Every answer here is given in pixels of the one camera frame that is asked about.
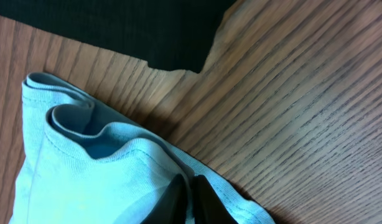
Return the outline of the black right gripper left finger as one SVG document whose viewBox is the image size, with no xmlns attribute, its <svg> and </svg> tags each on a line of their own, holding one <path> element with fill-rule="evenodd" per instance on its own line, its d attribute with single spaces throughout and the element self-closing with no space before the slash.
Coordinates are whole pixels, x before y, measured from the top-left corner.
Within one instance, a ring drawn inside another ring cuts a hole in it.
<svg viewBox="0 0 382 224">
<path fill-rule="evenodd" d="M 177 174 L 141 224 L 185 224 L 187 206 L 187 186 Z"/>
</svg>

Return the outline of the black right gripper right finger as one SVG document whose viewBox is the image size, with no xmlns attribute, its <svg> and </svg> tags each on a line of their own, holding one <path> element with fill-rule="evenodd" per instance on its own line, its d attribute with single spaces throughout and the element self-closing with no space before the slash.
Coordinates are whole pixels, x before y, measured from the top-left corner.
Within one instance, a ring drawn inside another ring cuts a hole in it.
<svg viewBox="0 0 382 224">
<path fill-rule="evenodd" d="M 204 175 L 192 180 L 195 224 L 237 224 Z"/>
</svg>

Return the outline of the light blue printed t-shirt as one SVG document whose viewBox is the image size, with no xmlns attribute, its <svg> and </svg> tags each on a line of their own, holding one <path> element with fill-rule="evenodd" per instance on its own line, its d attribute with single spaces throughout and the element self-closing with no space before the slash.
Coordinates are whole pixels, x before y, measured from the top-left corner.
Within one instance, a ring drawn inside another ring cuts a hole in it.
<svg viewBox="0 0 382 224">
<path fill-rule="evenodd" d="M 214 223 L 273 222 L 205 164 L 51 74 L 22 82 L 22 129 L 11 223 L 141 223 L 177 175 L 185 223 L 197 221 L 191 184 L 200 180 L 223 210 Z"/>
</svg>

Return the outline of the black garment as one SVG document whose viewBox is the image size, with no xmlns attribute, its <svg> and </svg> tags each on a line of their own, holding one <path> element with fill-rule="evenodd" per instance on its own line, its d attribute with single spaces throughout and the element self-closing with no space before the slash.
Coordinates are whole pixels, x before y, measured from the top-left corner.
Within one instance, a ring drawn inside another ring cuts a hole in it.
<svg viewBox="0 0 382 224">
<path fill-rule="evenodd" d="M 145 60 L 202 71 L 235 0 L 0 0 L 0 16 Z"/>
</svg>

